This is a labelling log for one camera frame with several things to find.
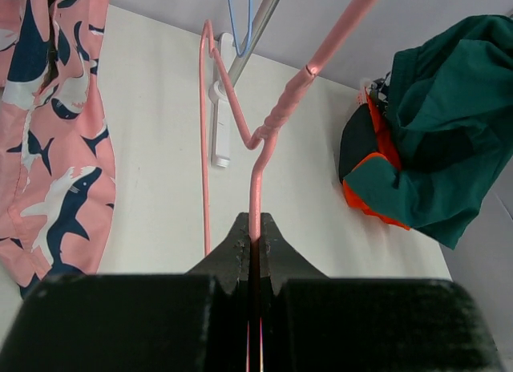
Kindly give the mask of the orange shorts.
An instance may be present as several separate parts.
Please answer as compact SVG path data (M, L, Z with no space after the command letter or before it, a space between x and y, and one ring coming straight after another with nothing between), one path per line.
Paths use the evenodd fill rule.
M392 164L394 168L401 169L402 164L398 154L398 150L394 146L394 143L391 139L390 128L388 127L386 120L380 114L379 110L374 106L374 104L368 104L374 124L374 130L376 132L378 140L378 152L369 154L363 161L360 162L360 164L356 168L358 168L361 164L365 163L370 158L382 158L388 163ZM410 229L410 227L408 227L407 225L397 220L394 220L388 216L379 214L375 212L373 209L371 209L363 201L363 199L360 196L358 196L357 193L347 184L345 178L341 182L341 187L345 200L351 208L360 209L366 215L375 216L386 224L395 225L400 228L404 228L405 230Z

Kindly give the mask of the teal shorts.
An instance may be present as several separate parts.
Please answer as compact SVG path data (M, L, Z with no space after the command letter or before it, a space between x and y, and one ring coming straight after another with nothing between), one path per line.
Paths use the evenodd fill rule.
M464 18L399 51L384 119L402 168L370 158L345 177L375 212L455 248L512 156L512 21Z

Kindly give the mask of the metal clothes rack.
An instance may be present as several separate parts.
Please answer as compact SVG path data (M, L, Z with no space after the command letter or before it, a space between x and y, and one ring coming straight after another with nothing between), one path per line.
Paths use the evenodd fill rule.
M231 31L218 38L217 46L228 77L224 79L220 68L208 89L208 97L213 107L212 163L220 168L229 166L231 128L233 112L229 99L235 94L235 85L245 69L252 53L261 39L271 17L281 0L262 0L257 9L253 0L246 0L245 34L237 32L237 17L233 0L227 0Z

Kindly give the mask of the white plastic basket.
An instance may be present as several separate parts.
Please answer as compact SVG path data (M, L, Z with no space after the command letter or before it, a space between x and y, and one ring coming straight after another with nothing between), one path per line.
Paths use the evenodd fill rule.
M368 78L362 78L360 79L360 87L359 91L357 93L357 105L361 106L362 104L369 102L369 93L370 89L372 88L373 81Z

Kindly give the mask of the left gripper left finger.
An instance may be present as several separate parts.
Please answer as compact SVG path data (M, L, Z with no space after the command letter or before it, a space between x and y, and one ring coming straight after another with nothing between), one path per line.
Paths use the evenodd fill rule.
M63 274L36 285L1 348L4 371L244 371L248 216L183 274Z

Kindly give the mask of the blue patterned shorts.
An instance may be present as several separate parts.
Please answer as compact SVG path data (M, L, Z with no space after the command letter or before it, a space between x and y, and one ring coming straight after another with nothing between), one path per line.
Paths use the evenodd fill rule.
M389 71L383 77L372 81L368 89L371 102L383 116L386 115L389 107L390 80L391 72Z

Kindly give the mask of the black shorts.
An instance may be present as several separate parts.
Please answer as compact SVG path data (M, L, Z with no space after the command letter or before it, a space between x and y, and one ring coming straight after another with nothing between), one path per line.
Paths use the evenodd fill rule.
M369 104L360 105L350 116L341 134L338 177L340 182L369 154L378 152Z

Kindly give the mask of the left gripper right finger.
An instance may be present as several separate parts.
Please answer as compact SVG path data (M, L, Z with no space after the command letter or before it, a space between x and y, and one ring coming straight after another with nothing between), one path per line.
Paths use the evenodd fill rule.
M470 294L430 278L330 278L261 217L267 371L498 371Z

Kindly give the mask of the pink patterned shorts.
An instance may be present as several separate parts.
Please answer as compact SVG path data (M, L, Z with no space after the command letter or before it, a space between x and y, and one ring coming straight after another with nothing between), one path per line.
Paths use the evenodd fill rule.
M99 268L115 157L98 87L110 0L1 0L1 262L21 295Z

